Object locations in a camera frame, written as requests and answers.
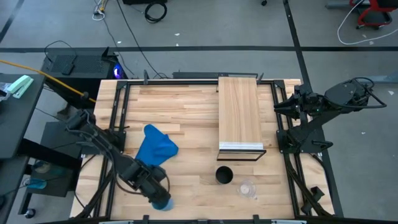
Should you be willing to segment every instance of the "yellow cable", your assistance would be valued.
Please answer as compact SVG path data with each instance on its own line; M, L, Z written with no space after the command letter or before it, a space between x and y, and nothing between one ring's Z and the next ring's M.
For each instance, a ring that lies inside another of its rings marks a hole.
M63 87L65 87L65 88L69 89L70 91L75 92L75 93L79 94L80 96L83 96L83 93L82 93L82 92L80 92L80 91L78 91L78 90L76 90L76 89L74 89L74 88L68 86L67 84L61 82L59 79L54 78L54 77L52 77L51 75L46 74L46 73L44 73L44 72L42 72L42 71L40 71L40 70L36 70L36 69L34 69L34 68L30 68L30 67L25 66L25 65L19 65L19 64L17 64L17 63L8 62L8 61L5 61L5 60L0 60L0 62L1 62L1 63L5 63L5 64L8 64L8 65L15 66L15 67L28 69L28 70L33 71L33 72L37 72L37 73L39 73L39 74L41 74L41 75L44 75L46 78L49 78L49 79L53 80L54 82L60 84L61 86L63 86ZM96 102L94 99L91 99L91 98L89 98L89 100L92 101L93 103Z
M102 1L102 4L101 4L101 7L100 7L100 10L101 10L101 12L104 12L105 11L105 7L104 7L105 0L101 0L101 1Z

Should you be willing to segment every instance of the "black cable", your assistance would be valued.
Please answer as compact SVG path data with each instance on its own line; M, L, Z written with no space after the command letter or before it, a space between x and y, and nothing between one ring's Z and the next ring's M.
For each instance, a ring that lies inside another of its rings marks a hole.
M311 154L311 156L316 161L318 161L318 163L322 166L323 171L325 172L326 182L328 184L328 189L329 189L330 200L333 202L333 192L331 191L331 182L330 182L329 174L326 171L325 165L324 165L323 161L321 159L319 159L319 157L317 155Z
M86 164L91 161L96 155L91 156L89 159L87 159L87 161L80 167L79 173L81 172L81 170L84 168L84 166L86 166ZM80 199L77 197L76 194L76 190L73 192L73 194L75 195L75 198L77 200L77 202L83 207L83 209L85 209L86 207L83 205L83 203L80 201Z
M68 46L75 52L75 57L72 59L72 62L71 62L71 63L73 63L73 61L74 61L74 60L76 59L76 57L77 57L77 52L76 52L76 50L75 50L71 45L69 45L68 43L66 43L66 42L63 41L63 40L57 40L57 41L54 41L54 42L52 42L51 44L48 44L47 46L45 46L45 48L44 48L45 57L48 58L49 61L50 61L51 63L53 63L53 60L51 60L51 59L49 58L49 56L47 55L47 47L50 47L51 45L53 45L53 44L55 44L55 43L58 43L58 42L61 42L61 43L64 43L64 44L68 45Z
M116 50L119 52L119 55L120 55L120 58L122 59L124 68L126 68L133 76L137 77L136 74L134 74L134 72L132 72L132 71L130 70L130 68L127 67L126 63L124 62L124 58L123 58L123 56L122 56L122 53L120 52L119 47L118 47L118 45L116 44L116 41L115 41L115 39L114 39L114 37L113 37L111 31L109 30L109 27L108 27L108 24L107 24L106 21L105 21L105 18L103 19L103 21L104 21L104 23L105 23L106 30L108 31L109 35L111 36L111 38L112 38L112 40L113 40L113 43L114 43L114 45L115 45L115 47L116 47Z
M166 179L167 179L167 192L170 193L170 179L168 177L168 175L160 168L155 166L156 169L158 169L159 171L161 171L163 173L163 175L165 175Z
M64 121L62 121L61 119L56 118L56 117L52 116L51 114L49 114L49 113L47 113L47 112L44 112L44 111L42 111L42 110L40 110L40 109L38 109L38 108L35 108L35 110L41 111L43 114L47 114L47 115L49 115L50 117L52 117L52 118L54 118L54 119L57 119L58 121L61 121L61 122L64 123Z
M94 209L94 206L97 204L98 200L101 198L105 188L108 186L109 182L113 178L112 173L110 171L106 174L104 182L98 187L97 191L94 193L94 196L90 199L90 202L86 205L86 207L81 211L75 218L86 218L90 214L90 212Z
M159 76L160 77L160 79L169 79L170 77L168 77L166 74L164 74L164 73L162 73L162 72L159 72L158 74L156 74L152 79L154 79L154 78L156 78L157 76Z
M385 108L387 105L381 101L377 96L375 96L373 93L371 93L368 89L365 88L365 91L367 93L369 93L377 102L380 103L380 105L374 105L374 106L349 106L349 105L342 105L339 103L336 103L332 100L330 100L329 98L327 98L326 96L322 96L319 95L320 97L322 97L323 99L325 99L327 102L329 102L330 104L333 104L335 106L339 106L341 108L352 108L352 109L376 109L376 108Z
M10 190L10 191L8 191L8 192L2 194L2 196L5 196L5 195L7 195L7 194L9 194L9 193L11 193L11 192L14 192L14 191L16 191L16 190L19 190L19 189L21 189L21 188L28 187L28 186L30 186L30 185L39 184L39 183L43 183L43 182L51 181L51 180L57 180L57 179L61 179L61 178L64 178L64 177L66 177L66 176L56 177L56 178L52 178L52 179L43 180L43 181L39 181L39 182L34 182L34 183L31 183L31 184L27 184L27 185L24 185L24 186L20 186L20 187L17 187L17 188L15 188L15 189L13 189L13 190Z
M106 8L106 6L108 5L109 0L105 0L105 4L104 4L104 9Z
M92 134L90 134L90 133L88 133L88 132L86 132L86 131L78 131L78 130L69 130L69 131L70 131L71 133L74 132L74 133L79 133L79 134L86 134L86 135L88 135L91 139L97 140L97 139L95 138L95 136L93 136ZM112 153L109 152L109 151L107 150L108 147L104 146L104 145L102 144L102 142L100 142L100 141L98 141L98 140L97 140L97 142L98 142L98 144L101 144L101 145L102 145L103 149L105 149L104 151L102 151L98 146L96 146L95 144L92 144L92 143L90 143L90 142L88 142L88 146L97 148L97 150L99 151L99 153L103 154L107 159L109 159L109 160L112 162L112 168L111 168L110 172L113 172L113 178L115 179L116 185L117 185L122 191L124 191L124 192L126 192L126 193L134 194L134 195L142 195L141 193L137 193L137 192L133 192L133 191L127 190L127 189L125 189L124 187L122 187L122 186L120 185L120 183L118 182L118 178L117 178L118 174L116 173L116 168L115 168L115 165L114 165L114 157L113 157Z
M150 16L148 14L149 9L152 6L156 5L156 4L161 5L163 7L163 9L164 9L164 12L163 12L162 16L160 16L159 18L153 18L152 16ZM154 1L154 2L149 3L149 5L145 8L145 12L144 12L144 16L145 16L146 21L151 23L151 24L155 24L157 22L160 22L162 19L164 19L166 14L167 14L166 4L164 4L163 2L158 2L158 1Z
M366 78L366 77L356 77L356 78L353 78L352 80L358 81L359 79L365 79L365 80L371 82L371 83L372 83L372 86L369 87L370 89L374 87L374 81L371 80L370 78Z
M63 144L63 145L61 145L61 146L57 146L57 147L54 147L54 148L51 148L51 149L58 149L58 148L64 147L64 146L70 146L71 144L76 144L76 142L78 142L78 141L70 142L70 143L68 143L68 144Z
M123 16L123 19L126 22L127 28L129 28L129 31L130 31L132 37L134 38L134 41L136 42L139 51L141 52L142 56L145 58L145 60L147 61L148 65L151 67L151 69L153 69L153 71L156 73L156 75L160 76L159 72L157 72L156 69L150 64L150 62L148 61L148 58L145 56L145 54L143 53L141 47L139 46L138 41L136 39L136 36L134 35L133 31L131 30L129 23L127 22L126 16L124 15L124 12L122 10L122 7L120 6L119 0L116 0L116 2L118 3L118 6L119 6L120 11L121 11L122 16Z

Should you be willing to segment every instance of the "red chair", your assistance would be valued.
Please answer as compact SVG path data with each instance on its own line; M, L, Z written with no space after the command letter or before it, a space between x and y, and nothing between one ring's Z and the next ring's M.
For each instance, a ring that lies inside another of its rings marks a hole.
M364 26L371 26L378 29L381 26L388 25L392 22L389 12L398 8L398 0L368 0L369 5L361 4L357 6L359 11L357 29ZM355 6L358 0L349 0L351 6Z

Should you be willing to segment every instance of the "black clamp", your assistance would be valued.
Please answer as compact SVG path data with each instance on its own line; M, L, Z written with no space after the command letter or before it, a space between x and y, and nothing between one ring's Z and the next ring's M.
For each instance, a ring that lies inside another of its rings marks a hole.
M260 224L260 216L259 215L253 215L253 223Z
M322 196L324 196L325 194L321 191L321 189L319 189L318 187L313 187L311 188L311 193L313 195L313 199L317 202L321 199ZM305 202L303 207L301 207L301 211L308 215L310 213L312 209L311 203L310 202Z
M220 77L229 77L229 75L227 73L219 73L217 75L218 75L218 77L217 77L216 93L218 93L218 84L220 82Z
M148 224L149 222L149 215L144 215L142 218L142 224Z
M260 77L257 79L257 85L260 85L261 84L261 80L262 80L262 77L264 76L264 72L260 75Z
M285 81L284 80L274 80L275 87L279 87L281 89L285 89Z
M144 85L148 85L148 80L149 80L148 72L147 70L144 70Z
M116 90L121 90L127 85L127 81L118 81L116 84Z

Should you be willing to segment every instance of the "blue cloth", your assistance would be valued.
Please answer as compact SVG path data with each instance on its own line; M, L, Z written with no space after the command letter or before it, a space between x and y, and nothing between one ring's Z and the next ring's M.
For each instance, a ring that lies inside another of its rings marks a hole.
M178 147L167 134L163 134L153 125L145 126L144 134L145 139L139 148L136 159L147 165L159 166L170 157L177 155Z

